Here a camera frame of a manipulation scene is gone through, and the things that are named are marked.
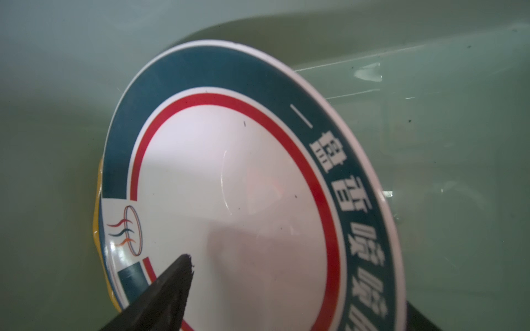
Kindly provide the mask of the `white plate green rim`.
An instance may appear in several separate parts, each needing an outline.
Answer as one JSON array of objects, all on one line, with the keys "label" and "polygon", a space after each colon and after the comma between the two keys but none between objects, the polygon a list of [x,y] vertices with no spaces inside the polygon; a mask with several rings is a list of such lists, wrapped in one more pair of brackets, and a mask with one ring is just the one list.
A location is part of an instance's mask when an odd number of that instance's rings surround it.
[{"label": "white plate green rim", "polygon": [[375,171],[272,56],[219,40],[157,55],[121,96],[102,159],[99,237],[121,313],[190,255],[190,330],[406,328]]}]

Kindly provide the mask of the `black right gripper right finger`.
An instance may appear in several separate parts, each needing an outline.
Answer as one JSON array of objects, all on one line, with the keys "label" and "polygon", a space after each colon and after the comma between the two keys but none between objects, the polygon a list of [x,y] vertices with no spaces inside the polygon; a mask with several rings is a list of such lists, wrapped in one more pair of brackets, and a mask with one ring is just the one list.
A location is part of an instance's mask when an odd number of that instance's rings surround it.
[{"label": "black right gripper right finger", "polygon": [[406,331],[441,331],[441,329],[408,301]]}]

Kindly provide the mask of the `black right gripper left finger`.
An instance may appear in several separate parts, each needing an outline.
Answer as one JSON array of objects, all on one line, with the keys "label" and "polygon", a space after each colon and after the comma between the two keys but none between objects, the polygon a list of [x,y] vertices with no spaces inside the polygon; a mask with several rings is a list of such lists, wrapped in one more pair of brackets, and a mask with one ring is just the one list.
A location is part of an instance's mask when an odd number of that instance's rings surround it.
[{"label": "black right gripper left finger", "polygon": [[139,299],[102,330],[190,330],[184,312],[193,280],[190,255],[179,256]]}]

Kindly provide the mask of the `yellow polka dot plate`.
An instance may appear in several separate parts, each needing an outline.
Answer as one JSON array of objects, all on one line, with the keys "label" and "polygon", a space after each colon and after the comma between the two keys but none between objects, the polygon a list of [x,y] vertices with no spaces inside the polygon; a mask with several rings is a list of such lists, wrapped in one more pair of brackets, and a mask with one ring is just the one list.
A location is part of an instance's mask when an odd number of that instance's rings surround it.
[{"label": "yellow polka dot plate", "polygon": [[115,307],[115,309],[120,313],[122,311],[122,308],[121,308],[120,303],[118,302],[118,300],[117,300],[117,298],[115,296],[115,291],[112,289],[111,283],[108,280],[108,273],[107,273],[106,263],[104,261],[104,254],[103,254],[103,249],[102,249],[102,240],[99,237],[100,234],[102,234],[102,232],[100,230],[101,226],[99,225],[99,221],[100,221],[100,216],[99,216],[99,212],[100,212],[100,198],[101,198],[101,193],[102,193],[102,164],[103,164],[103,159],[100,159],[99,165],[98,165],[98,170],[97,170],[97,186],[96,186],[96,195],[95,195],[95,209],[94,209],[94,214],[93,214],[93,219],[92,219],[92,238],[94,240],[95,248],[97,250],[97,253],[98,253],[98,256],[99,256],[99,260],[100,260],[101,265],[102,265],[102,269],[103,269],[103,272],[104,272],[104,278],[105,278],[105,282],[106,282],[106,289],[107,289],[108,295],[110,297],[110,301],[111,301],[112,305]]}]

